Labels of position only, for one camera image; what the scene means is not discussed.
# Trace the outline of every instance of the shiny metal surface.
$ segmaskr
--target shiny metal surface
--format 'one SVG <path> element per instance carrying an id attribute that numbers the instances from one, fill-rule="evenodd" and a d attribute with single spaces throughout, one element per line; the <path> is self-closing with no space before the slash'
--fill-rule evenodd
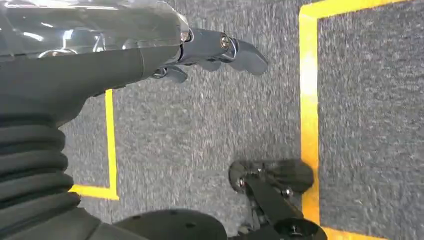
<path id="1" fill-rule="evenodd" d="M 6 0 L 0 8 L 0 57 L 176 46 L 189 32 L 187 19 L 158 0 Z"/>

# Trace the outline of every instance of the silver screw head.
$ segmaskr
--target silver screw head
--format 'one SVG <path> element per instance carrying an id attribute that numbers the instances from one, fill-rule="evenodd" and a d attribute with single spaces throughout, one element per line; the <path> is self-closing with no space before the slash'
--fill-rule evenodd
<path id="1" fill-rule="evenodd" d="M 228 49 L 230 47 L 230 43 L 230 38 L 226 34 L 222 34 L 220 39 L 221 48 Z"/>

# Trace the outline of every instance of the wheel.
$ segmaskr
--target wheel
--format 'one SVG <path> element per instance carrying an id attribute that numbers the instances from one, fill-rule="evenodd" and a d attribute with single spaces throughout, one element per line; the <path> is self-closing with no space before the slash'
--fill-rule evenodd
<path id="1" fill-rule="evenodd" d="M 235 161 L 228 170 L 229 184 L 237 193 L 244 194 L 243 178 L 248 174 L 248 168 L 245 161 Z"/>
<path id="2" fill-rule="evenodd" d="M 258 174 L 269 177 L 280 186 L 289 187 L 293 192 L 303 194 L 314 184 L 314 172 L 298 159 L 281 161 L 235 161 L 228 170 L 229 183 L 237 193 L 245 193 L 243 178 Z"/>
<path id="3" fill-rule="evenodd" d="M 301 160 L 282 160 L 272 164 L 272 168 L 265 167 L 279 184 L 290 187 L 295 193 L 303 194 L 314 184 L 312 168 Z"/>

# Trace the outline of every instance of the black mechanical part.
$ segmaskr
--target black mechanical part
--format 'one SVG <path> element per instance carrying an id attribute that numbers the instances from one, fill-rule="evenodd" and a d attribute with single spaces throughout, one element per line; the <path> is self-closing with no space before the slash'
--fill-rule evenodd
<path id="1" fill-rule="evenodd" d="M 314 174 L 309 165 L 298 159 L 281 161 L 235 161 L 231 164 L 228 177 L 231 187 L 244 193 L 246 176 L 256 176 L 282 192 L 302 194 L 314 183 Z"/>
<path id="2" fill-rule="evenodd" d="M 289 201 L 292 188 L 303 193 L 313 184 L 313 172 L 307 164 L 299 160 L 236 161 L 230 166 L 228 177 L 234 190 L 246 194 L 250 203 L 250 219 L 234 239 L 327 239 L 324 230 L 304 219 Z M 264 229 L 278 237 L 264 237 L 260 234 Z"/>
<path id="3" fill-rule="evenodd" d="M 0 136 L 0 239 L 144 239 L 77 207 L 80 196 L 68 192 L 74 182 L 64 173 L 65 135 L 51 117 L 0 114 Z"/>
<path id="4" fill-rule="evenodd" d="M 191 41 L 183 45 L 176 65 L 199 64 L 207 71 L 216 71 L 227 63 L 237 71 L 261 75 L 268 69 L 268 60 L 252 44 L 229 37 L 224 32 L 191 29 Z"/>
<path id="5" fill-rule="evenodd" d="M 91 96 L 150 78 L 158 69 L 183 82 L 187 75 L 175 65 L 232 63 L 242 45 L 222 32 L 209 31 L 210 40 L 216 40 L 211 43 L 202 38 L 201 32 L 207 32 L 202 29 L 190 31 L 189 39 L 181 44 L 174 11 L 158 14 L 143 9 L 132 18 L 140 20 L 137 26 L 122 19 L 117 10 L 100 7 L 74 6 L 82 8 L 75 10 L 44 6 L 48 3 L 34 8 L 26 1 L 7 4 L 16 6 L 5 4 L 0 14 L 0 239 L 145 240 L 78 208 L 80 197 L 69 192 L 73 180 L 65 174 L 68 161 L 61 153 L 65 136 L 58 126 L 74 119 Z M 117 34 L 113 42 L 109 41 L 114 34 L 89 34 L 87 39 L 95 44 L 76 44 L 79 49 L 62 46 L 65 29 L 74 31 L 76 39 L 92 33 L 92 24 L 81 25 L 89 15 L 101 30 L 124 34 Z M 52 20 L 54 26 L 43 26 L 43 20 Z M 25 29 L 42 38 L 27 39 Z M 137 30 L 146 32 L 134 35 Z M 175 39 L 178 44 L 147 44 L 161 39 Z M 257 72 L 250 68 L 243 70 Z M 216 222 L 210 222 L 215 224 L 212 229 L 222 232 Z"/>
<path id="6" fill-rule="evenodd" d="M 327 239 L 320 226 L 304 218 L 290 217 L 277 222 L 274 228 L 283 239 Z"/>
<path id="7" fill-rule="evenodd" d="M 214 217 L 188 209 L 143 213 L 114 224 L 149 240 L 226 240 L 224 226 Z"/>

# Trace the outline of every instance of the yellow tape line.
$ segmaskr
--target yellow tape line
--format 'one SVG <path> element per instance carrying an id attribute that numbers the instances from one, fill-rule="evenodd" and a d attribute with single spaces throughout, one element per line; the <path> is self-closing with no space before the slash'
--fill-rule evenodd
<path id="1" fill-rule="evenodd" d="M 115 150 L 115 124 L 114 124 L 114 101 L 111 89 L 104 94 L 106 110 L 106 134 L 107 134 L 107 158 L 109 167 L 109 188 L 74 185 L 70 192 L 78 193 L 82 196 L 119 200 L 117 185 L 117 155 Z"/>
<path id="2" fill-rule="evenodd" d="M 301 158 L 314 172 L 313 186 L 302 195 L 306 219 L 320 224 L 319 116 L 318 116 L 318 19 L 374 8 L 405 0 L 324 0 L 303 5 L 299 13 L 300 144 Z M 330 240 L 382 238 L 324 228 Z"/>

